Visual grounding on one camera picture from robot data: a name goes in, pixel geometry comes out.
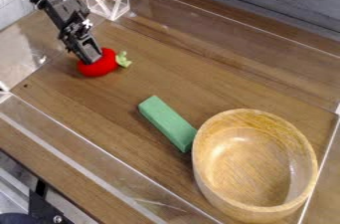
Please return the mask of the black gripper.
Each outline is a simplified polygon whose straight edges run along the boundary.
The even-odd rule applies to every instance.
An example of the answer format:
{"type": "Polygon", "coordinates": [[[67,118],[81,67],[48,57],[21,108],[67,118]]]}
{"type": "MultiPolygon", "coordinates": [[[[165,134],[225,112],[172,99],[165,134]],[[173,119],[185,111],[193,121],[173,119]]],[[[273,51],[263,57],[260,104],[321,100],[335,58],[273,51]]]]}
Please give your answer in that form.
{"type": "Polygon", "coordinates": [[[103,52],[91,35],[89,9],[83,0],[39,0],[39,7],[59,29],[59,39],[72,41],[72,51],[83,63],[96,63],[103,52]]]}

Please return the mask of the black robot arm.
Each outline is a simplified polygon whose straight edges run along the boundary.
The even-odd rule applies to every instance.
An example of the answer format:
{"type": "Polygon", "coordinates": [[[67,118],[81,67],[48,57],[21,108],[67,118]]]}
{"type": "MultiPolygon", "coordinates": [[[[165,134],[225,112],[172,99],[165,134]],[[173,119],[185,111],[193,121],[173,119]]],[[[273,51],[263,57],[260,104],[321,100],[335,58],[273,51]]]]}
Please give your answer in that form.
{"type": "Polygon", "coordinates": [[[60,30],[59,40],[85,65],[103,58],[103,51],[92,35],[91,10],[83,0],[29,0],[43,10],[60,30]]]}

